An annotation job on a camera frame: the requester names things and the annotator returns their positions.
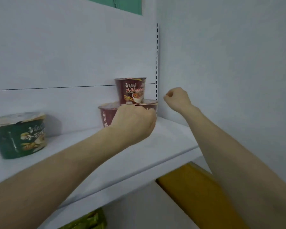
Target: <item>gray wall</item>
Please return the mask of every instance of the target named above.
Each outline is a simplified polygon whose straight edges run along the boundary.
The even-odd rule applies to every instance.
[[[192,103],[286,181],[286,0],[157,0],[161,99]]]

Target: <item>stacked noodle cup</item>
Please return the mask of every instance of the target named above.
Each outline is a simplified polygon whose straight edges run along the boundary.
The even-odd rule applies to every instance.
[[[146,109],[153,108],[157,111],[157,100],[145,100],[145,82],[146,78],[120,78],[114,79],[116,89],[119,96],[119,101],[114,103],[107,103],[99,106],[103,126],[107,127],[111,124],[117,109],[122,104],[133,104],[135,106],[142,106]]]

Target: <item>black horizontal line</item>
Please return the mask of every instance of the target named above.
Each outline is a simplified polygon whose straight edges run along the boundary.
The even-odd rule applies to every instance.
[[[107,86],[115,86],[112,85],[91,85],[91,86],[72,86],[72,87],[53,87],[53,88],[85,88],[85,87],[107,87]],[[10,91],[10,90],[31,90],[31,89],[50,89],[50,88],[15,88],[15,89],[0,89],[0,91]]]

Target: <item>lower shelf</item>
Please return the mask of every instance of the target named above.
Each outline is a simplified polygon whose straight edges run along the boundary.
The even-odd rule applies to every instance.
[[[107,229],[199,229],[155,182],[104,206],[103,210]]]

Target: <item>green instant noodle cup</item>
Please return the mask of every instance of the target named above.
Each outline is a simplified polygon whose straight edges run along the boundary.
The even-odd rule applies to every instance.
[[[47,143],[44,133],[46,115],[26,112],[0,117],[0,154],[14,159],[33,154]]]

